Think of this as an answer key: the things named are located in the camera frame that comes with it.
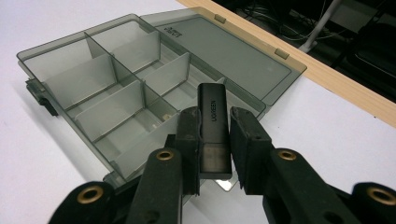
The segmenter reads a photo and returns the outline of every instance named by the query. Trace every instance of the black rectangular object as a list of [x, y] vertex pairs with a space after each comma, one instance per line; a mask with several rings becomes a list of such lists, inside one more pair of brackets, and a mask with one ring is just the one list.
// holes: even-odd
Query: black rectangular object
[[232, 107], [230, 116], [231, 152], [241, 188], [248, 195], [263, 195], [272, 139], [250, 111]]
[[222, 84], [198, 86], [200, 136], [200, 178], [232, 177], [230, 137], [228, 133], [226, 91]]
[[175, 149], [182, 158], [184, 195], [199, 194], [198, 146], [197, 107], [194, 106], [181, 111], [175, 139]]

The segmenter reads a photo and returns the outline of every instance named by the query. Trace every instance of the plastic divider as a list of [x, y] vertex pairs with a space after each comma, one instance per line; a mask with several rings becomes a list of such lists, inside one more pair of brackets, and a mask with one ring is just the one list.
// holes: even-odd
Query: plastic divider
[[88, 138], [95, 141], [143, 107], [140, 83], [135, 81], [78, 114], [75, 120]]
[[111, 58], [101, 55], [57, 76], [46, 84], [62, 108], [68, 108], [116, 83]]
[[160, 127], [141, 139], [136, 145], [130, 146], [131, 150], [120, 154], [115, 160], [116, 169], [125, 179], [132, 179], [144, 168], [149, 154], [162, 148], [169, 133], [176, 133], [178, 115], [174, 115]]
[[141, 36], [112, 51], [131, 72], [136, 72], [160, 59], [160, 34], [158, 31]]
[[187, 80], [189, 68], [190, 54], [185, 53], [142, 79], [158, 94], [165, 95]]

